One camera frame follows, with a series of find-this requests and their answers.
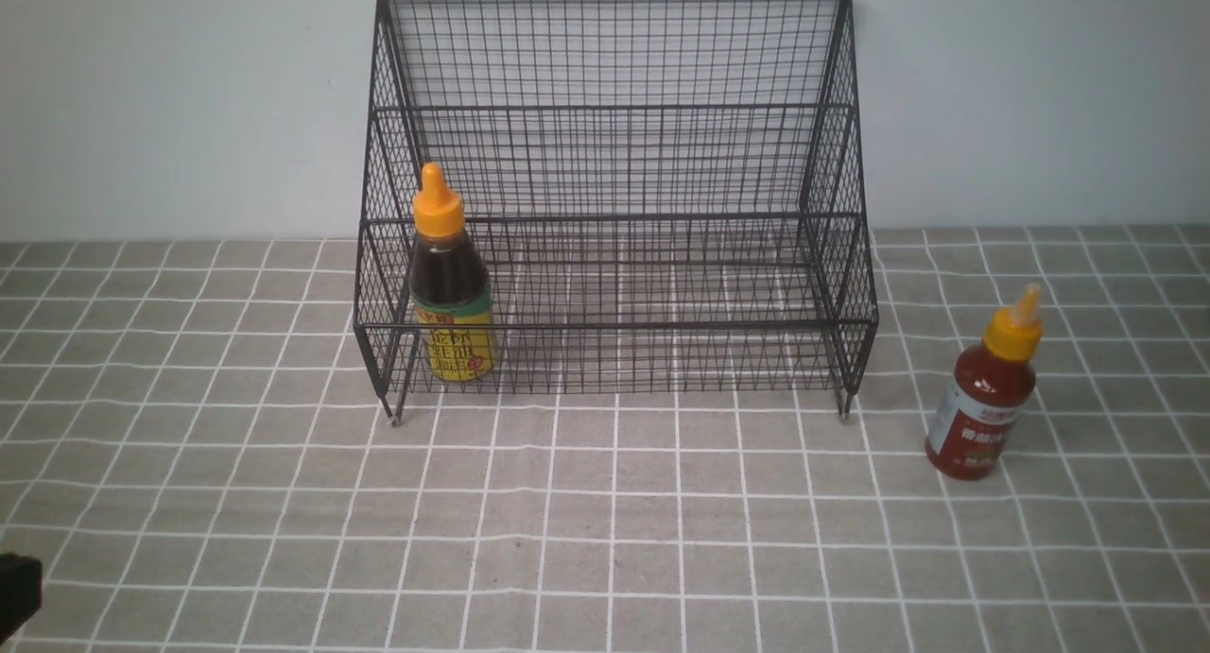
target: wire rack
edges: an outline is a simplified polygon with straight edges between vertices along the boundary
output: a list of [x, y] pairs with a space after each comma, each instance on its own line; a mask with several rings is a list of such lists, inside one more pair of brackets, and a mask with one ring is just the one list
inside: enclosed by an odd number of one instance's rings
[[[852, 0], [379, 0], [355, 333], [415, 391], [829, 389], [877, 329]], [[488, 262], [497, 365], [427, 368], [424, 162]]]

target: yellow label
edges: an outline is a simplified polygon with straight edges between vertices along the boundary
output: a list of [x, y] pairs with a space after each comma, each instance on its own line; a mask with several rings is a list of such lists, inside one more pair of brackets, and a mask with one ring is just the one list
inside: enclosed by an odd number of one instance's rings
[[422, 325], [434, 325], [425, 330], [425, 343], [428, 347], [428, 366], [438, 378], [467, 382], [496, 366], [496, 339], [484, 329], [491, 325], [489, 296], [453, 310], [433, 310], [416, 301], [416, 320]]

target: white wall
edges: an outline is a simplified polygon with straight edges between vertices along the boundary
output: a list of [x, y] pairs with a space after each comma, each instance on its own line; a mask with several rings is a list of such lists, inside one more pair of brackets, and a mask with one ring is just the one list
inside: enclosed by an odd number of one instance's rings
[[[870, 218], [1210, 221], [1210, 0], [855, 0]], [[0, 239], [346, 236], [374, 0], [0, 0]]]

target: soy sauce bottle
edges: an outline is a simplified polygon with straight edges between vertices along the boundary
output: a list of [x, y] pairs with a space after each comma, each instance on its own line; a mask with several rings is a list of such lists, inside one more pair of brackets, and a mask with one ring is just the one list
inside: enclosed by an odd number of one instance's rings
[[421, 171], [413, 210], [409, 287], [416, 322], [425, 325], [428, 368], [449, 382], [479, 378], [496, 365], [488, 266], [466, 235], [462, 197], [434, 162]]

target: ketchup bottle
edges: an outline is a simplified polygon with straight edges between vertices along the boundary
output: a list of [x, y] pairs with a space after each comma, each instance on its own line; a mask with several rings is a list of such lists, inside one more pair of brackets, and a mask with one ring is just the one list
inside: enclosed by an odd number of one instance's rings
[[1042, 340], [1041, 288], [992, 318], [979, 346], [966, 348], [953, 381], [929, 421], [924, 453], [943, 474], [975, 481], [991, 475], [1004, 440], [1036, 382], [1030, 359]]

